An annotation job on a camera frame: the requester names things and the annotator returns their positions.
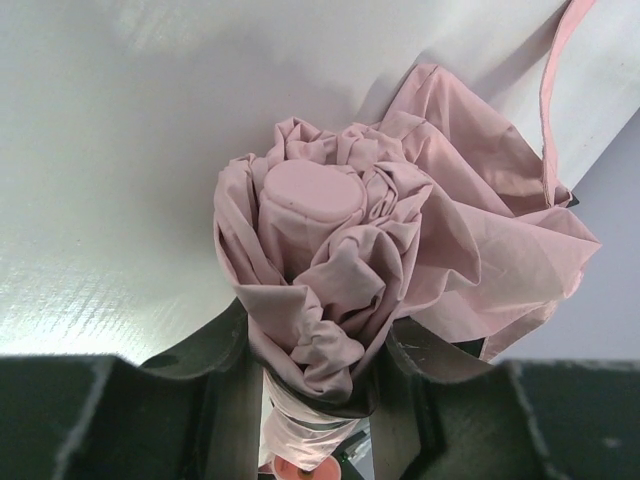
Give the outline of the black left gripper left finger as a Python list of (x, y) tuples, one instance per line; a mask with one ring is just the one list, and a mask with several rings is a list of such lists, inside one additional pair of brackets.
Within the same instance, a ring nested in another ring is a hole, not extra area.
[(254, 479), (261, 374), (238, 301), (133, 365), (114, 355), (1, 360), (5, 479)]

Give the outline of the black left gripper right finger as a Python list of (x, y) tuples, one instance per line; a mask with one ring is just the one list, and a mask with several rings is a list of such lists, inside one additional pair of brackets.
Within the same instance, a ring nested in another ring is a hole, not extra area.
[(635, 479), (639, 366), (485, 363), (410, 319), (376, 360), (379, 479)]

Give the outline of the pink and black folding umbrella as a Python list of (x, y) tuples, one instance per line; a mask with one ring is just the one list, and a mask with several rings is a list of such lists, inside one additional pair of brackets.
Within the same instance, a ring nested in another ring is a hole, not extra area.
[(599, 242), (557, 177), (559, 58), (591, 9), (568, 4), (542, 75), (543, 150), (443, 67), (413, 68), (382, 120), (332, 133), (297, 118), (214, 195), (220, 265), (248, 314), (273, 409), (269, 459), (322, 464), (392, 324), (411, 317), (490, 360), (579, 287)]

